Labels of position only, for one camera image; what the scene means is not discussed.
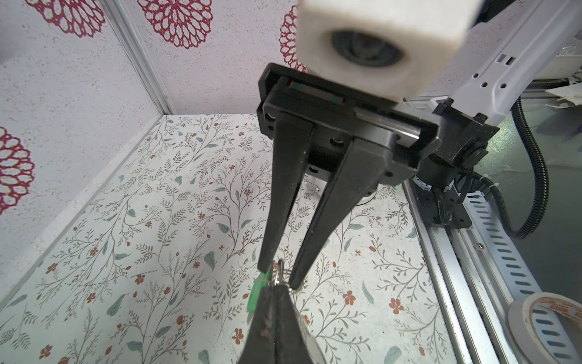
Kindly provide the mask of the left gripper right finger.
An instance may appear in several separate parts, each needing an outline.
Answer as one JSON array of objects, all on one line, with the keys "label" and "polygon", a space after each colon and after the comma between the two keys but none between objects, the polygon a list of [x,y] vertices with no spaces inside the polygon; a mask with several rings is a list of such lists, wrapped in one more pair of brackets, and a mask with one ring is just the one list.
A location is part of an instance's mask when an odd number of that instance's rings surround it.
[{"label": "left gripper right finger", "polygon": [[300,328],[289,289],[283,285],[276,287],[276,363],[315,363]]}]

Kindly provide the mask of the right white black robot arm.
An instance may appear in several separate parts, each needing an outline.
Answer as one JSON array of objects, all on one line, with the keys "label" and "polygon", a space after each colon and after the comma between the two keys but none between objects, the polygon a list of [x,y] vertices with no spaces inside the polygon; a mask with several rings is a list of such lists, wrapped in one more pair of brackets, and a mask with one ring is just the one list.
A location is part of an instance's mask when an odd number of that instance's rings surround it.
[{"label": "right white black robot arm", "polygon": [[326,185],[289,278],[299,288],[327,239],[379,185],[416,180],[425,224],[467,228],[466,194],[489,139],[581,27],[579,1],[535,1],[488,60],[427,111],[403,104],[447,66],[468,31],[503,1],[301,1],[296,54],[305,71],[271,63],[259,127],[273,143],[271,204],[257,263],[271,269],[303,178]]}]

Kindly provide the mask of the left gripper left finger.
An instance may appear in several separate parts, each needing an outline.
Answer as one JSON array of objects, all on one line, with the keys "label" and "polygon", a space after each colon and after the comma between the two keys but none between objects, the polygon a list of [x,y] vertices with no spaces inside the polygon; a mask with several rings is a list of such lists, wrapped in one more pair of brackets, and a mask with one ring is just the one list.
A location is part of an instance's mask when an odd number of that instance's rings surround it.
[{"label": "left gripper left finger", "polygon": [[275,287],[264,287],[259,295],[239,364],[276,363],[276,319]]}]

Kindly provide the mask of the silver metal key bottle opener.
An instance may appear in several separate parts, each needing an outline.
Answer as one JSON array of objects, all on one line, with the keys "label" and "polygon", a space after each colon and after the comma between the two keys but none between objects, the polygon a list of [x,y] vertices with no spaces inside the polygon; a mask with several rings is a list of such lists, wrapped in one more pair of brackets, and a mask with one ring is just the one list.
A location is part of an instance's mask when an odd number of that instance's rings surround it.
[{"label": "silver metal key bottle opener", "polygon": [[[285,268],[284,268],[283,259],[278,260],[277,267],[274,268],[273,275],[274,275],[274,277],[273,277],[272,281],[273,281],[273,287],[275,287],[275,292],[276,292],[277,285],[286,286],[289,289],[289,296],[293,302],[293,299],[292,299],[292,292],[293,291],[289,287],[288,283],[285,280]],[[324,364],[324,363],[326,363],[326,360],[324,359],[324,354],[322,353],[320,347],[318,347],[318,344],[317,344],[315,338],[309,332],[309,328],[306,324],[305,318],[299,313],[296,306],[295,306],[295,310],[296,310],[296,316],[297,316],[299,324],[300,324],[300,328],[302,329],[304,339],[305,339],[306,344],[308,346],[309,353],[312,356],[313,360],[315,361],[315,363],[312,363],[312,364]]]}]

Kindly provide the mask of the green key tag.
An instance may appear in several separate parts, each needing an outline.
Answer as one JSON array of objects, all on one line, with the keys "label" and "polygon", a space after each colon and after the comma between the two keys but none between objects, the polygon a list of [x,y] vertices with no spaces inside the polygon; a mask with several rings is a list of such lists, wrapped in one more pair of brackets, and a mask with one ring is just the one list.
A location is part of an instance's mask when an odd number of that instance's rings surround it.
[{"label": "green key tag", "polygon": [[259,296],[263,288],[266,288],[271,283],[272,269],[266,273],[259,273],[259,276],[254,280],[249,300],[247,303],[247,312],[254,313],[259,302]]}]

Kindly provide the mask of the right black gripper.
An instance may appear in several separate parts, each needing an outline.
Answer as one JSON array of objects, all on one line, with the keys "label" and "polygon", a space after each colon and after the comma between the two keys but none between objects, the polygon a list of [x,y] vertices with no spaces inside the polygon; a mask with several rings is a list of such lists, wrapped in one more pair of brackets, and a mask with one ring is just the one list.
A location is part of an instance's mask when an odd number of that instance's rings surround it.
[{"label": "right black gripper", "polygon": [[413,177],[438,150],[441,118],[274,63],[259,79],[259,93],[260,130],[273,142],[260,272],[272,267],[305,172],[330,178],[289,277],[297,289],[326,239],[368,191]]}]

